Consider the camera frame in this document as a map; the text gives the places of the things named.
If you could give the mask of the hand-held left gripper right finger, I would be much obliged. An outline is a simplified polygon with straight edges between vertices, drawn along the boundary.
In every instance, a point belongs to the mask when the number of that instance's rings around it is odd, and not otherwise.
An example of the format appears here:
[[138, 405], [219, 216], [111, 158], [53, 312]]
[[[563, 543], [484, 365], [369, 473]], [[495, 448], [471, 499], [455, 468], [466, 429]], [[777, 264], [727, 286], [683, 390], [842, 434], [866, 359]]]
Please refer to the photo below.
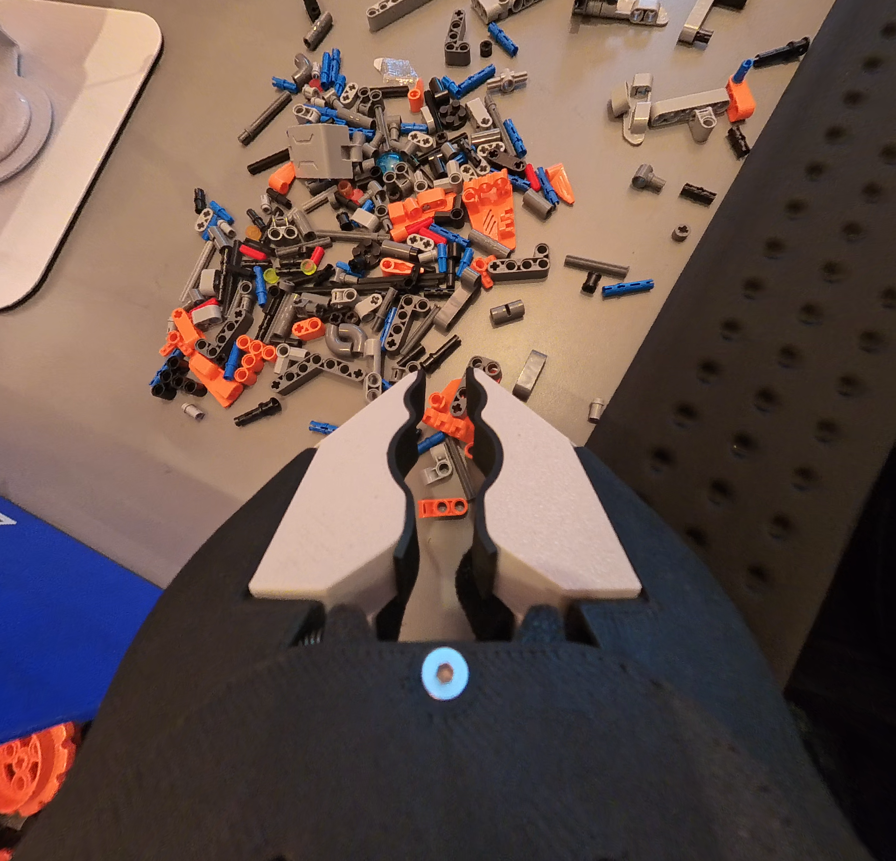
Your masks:
[[576, 447], [483, 371], [466, 374], [474, 427], [473, 542], [458, 599], [476, 639], [510, 640], [532, 608], [637, 598], [642, 583]]

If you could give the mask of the grey crank beam black pins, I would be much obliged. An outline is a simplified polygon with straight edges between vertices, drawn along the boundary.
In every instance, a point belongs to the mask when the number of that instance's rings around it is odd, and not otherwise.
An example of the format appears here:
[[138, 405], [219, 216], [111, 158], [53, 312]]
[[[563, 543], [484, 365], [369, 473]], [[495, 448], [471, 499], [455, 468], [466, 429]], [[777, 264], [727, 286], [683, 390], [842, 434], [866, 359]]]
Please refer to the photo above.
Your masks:
[[724, 7], [741, 11], [748, 0], [697, 0], [685, 24], [678, 35], [678, 43], [693, 47], [696, 44], [707, 45], [711, 41], [713, 31], [704, 28], [706, 18], [713, 7]]

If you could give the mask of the grey beam assembly orange end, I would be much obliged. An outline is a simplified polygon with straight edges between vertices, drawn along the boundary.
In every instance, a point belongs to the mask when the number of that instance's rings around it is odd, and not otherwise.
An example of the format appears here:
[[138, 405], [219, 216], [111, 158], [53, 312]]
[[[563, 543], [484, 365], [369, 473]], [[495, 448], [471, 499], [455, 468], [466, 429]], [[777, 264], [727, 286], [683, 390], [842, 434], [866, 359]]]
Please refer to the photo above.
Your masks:
[[639, 73], [632, 82], [624, 82], [612, 91], [609, 111], [613, 118], [621, 118], [623, 139], [631, 146], [640, 146], [650, 128], [678, 124], [688, 125], [694, 141], [703, 143], [723, 115], [738, 124], [754, 114], [756, 101], [746, 83], [754, 64], [754, 59], [743, 61], [725, 88], [658, 102], [651, 99], [653, 75]]

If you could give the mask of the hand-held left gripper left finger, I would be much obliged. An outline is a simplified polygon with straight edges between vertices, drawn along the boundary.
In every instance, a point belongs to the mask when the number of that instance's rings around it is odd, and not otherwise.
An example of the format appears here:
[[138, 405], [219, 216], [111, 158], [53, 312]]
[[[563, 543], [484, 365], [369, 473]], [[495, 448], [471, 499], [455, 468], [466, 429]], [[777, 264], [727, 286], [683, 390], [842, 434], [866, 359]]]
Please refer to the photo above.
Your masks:
[[326, 609], [347, 604], [395, 641], [418, 577], [417, 514], [406, 477], [426, 377], [409, 374], [317, 446], [249, 590]]

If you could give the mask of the black dimpled pad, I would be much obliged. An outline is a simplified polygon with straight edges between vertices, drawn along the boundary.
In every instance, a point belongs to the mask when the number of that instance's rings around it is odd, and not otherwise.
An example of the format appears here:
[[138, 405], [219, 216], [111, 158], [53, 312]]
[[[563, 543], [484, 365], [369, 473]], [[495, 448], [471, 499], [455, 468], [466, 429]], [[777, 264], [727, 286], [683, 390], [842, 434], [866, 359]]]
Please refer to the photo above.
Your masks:
[[778, 681], [894, 443], [895, 0], [836, 0], [592, 436]]

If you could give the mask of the dark grey axle rod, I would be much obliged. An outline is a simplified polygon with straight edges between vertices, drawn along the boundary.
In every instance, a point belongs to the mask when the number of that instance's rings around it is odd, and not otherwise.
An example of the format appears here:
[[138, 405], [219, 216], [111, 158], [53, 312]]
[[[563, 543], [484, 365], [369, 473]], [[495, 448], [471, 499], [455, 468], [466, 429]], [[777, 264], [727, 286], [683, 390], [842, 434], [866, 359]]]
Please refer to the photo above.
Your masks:
[[275, 99], [238, 135], [238, 142], [241, 146], [250, 145], [261, 132], [267, 128], [288, 106], [291, 105], [293, 94], [288, 91], [281, 91]]

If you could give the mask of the grey L beam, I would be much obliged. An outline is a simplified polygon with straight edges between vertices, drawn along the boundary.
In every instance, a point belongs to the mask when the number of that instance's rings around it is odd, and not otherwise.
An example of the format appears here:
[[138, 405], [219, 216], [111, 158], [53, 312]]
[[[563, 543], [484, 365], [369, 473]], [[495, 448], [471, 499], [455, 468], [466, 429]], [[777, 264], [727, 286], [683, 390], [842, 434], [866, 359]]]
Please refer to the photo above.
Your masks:
[[496, 259], [487, 264], [487, 273], [499, 283], [542, 281], [550, 270], [550, 249], [539, 243], [530, 257]]

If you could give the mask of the orange spoked wheel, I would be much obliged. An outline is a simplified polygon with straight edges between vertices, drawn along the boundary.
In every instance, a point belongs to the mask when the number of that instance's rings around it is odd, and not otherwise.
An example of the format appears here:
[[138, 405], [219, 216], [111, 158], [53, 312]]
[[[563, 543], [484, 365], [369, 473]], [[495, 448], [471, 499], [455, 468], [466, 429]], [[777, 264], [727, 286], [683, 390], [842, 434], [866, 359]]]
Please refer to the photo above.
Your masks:
[[52, 800], [72, 767], [79, 732], [66, 722], [1, 745], [1, 814], [29, 817]]

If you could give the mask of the grey slope piece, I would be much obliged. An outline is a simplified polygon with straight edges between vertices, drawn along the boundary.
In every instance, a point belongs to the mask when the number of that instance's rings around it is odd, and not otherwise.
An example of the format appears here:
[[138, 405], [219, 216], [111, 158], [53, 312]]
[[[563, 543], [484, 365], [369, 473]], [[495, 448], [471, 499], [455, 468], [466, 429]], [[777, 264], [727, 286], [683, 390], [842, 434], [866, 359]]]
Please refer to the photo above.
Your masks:
[[531, 398], [546, 363], [547, 355], [533, 349], [512, 387], [513, 396], [526, 403]]

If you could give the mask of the long black pin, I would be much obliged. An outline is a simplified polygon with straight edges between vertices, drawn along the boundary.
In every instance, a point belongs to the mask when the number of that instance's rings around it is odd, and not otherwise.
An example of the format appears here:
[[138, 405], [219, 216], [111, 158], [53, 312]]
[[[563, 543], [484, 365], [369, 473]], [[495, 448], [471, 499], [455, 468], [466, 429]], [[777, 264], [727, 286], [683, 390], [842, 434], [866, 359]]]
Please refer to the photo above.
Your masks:
[[753, 68], [765, 69], [781, 64], [799, 61], [805, 56], [811, 45], [811, 37], [789, 41], [781, 46], [763, 50], [753, 56]]

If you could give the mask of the dark grey ribbed rod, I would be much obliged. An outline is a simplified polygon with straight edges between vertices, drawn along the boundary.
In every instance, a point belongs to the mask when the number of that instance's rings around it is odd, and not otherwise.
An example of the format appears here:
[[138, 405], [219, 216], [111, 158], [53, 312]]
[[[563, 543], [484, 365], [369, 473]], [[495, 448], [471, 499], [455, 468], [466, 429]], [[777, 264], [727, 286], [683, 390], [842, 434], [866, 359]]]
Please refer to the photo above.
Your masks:
[[564, 265], [588, 273], [598, 273], [618, 281], [623, 281], [630, 271], [629, 265], [613, 264], [577, 255], [567, 255]]

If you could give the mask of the white stand base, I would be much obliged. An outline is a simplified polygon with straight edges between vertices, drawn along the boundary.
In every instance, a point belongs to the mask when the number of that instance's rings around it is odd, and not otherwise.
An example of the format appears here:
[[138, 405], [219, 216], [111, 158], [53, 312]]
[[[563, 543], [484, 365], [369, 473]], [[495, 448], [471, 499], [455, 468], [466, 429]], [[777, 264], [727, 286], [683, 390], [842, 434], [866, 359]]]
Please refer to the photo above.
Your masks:
[[43, 282], [161, 54], [150, 16], [1, 0], [1, 308]]

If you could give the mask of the pile of building pieces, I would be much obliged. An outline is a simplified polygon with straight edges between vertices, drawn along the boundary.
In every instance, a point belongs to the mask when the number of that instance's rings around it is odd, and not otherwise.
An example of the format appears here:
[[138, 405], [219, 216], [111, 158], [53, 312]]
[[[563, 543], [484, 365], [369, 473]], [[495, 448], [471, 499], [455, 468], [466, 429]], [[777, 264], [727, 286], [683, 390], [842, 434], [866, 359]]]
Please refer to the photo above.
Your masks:
[[515, 202], [549, 216], [570, 200], [556, 193], [562, 172], [535, 168], [500, 117], [486, 87], [497, 75], [491, 64], [460, 82], [359, 85], [332, 48], [275, 76], [293, 94], [290, 146], [249, 165], [269, 180], [243, 231], [196, 188], [204, 248], [151, 396], [201, 420], [197, 400], [228, 409], [268, 374], [273, 397], [235, 417], [244, 427], [325, 372], [368, 403], [440, 368], [464, 311], [498, 285], [487, 264], [534, 252], [513, 254]]

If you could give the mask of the blue plastic bin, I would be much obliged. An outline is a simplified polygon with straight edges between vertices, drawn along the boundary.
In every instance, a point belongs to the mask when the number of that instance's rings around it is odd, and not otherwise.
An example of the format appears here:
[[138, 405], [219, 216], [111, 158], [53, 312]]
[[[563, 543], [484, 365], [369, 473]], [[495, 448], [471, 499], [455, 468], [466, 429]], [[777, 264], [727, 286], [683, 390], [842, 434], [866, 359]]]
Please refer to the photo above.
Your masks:
[[1, 742], [92, 720], [162, 589], [1, 499]]

